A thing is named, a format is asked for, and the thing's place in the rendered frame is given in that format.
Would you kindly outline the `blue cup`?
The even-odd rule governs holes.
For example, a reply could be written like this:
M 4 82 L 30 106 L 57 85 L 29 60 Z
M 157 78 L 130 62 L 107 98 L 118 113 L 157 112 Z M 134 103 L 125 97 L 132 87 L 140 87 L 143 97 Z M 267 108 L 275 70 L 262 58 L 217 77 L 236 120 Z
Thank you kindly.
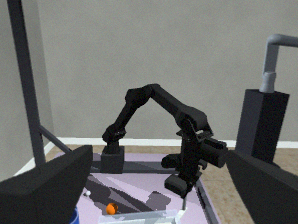
M 69 224 L 79 224 L 79 215 L 78 215 L 78 211 L 77 211 L 77 206 L 73 212 L 73 215 L 69 221 Z

